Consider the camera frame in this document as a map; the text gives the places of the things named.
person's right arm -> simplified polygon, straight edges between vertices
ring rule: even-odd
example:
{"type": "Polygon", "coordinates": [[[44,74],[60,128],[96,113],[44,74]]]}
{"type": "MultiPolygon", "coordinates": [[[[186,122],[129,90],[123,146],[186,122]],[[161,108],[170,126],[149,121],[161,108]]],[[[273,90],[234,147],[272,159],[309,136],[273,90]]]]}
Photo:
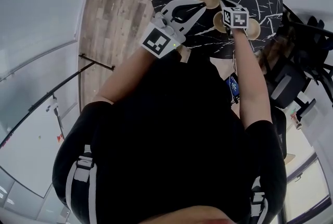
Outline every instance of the person's right arm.
{"type": "Polygon", "coordinates": [[[240,120],[245,129],[259,120],[272,122],[264,75],[244,33],[233,29],[240,96],[240,120]]]}

person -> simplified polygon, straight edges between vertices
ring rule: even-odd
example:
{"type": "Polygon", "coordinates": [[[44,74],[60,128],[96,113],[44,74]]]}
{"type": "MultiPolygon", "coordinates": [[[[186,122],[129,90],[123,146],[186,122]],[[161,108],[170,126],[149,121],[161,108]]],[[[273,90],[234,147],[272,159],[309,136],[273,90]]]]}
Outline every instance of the person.
{"type": "Polygon", "coordinates": [[[269,200],[262,223],[278,214],[286,171],[267,87],[246,35],[233,36],[240,118],[208,59],[156,59],[142,47],[84,107],[53,171],[58,197],[82,223],[248,223],[258,176],[269,200]],[[94,192],[81,185],[87,177],[69,177],[83,152],[97,167],[94,192]]]}

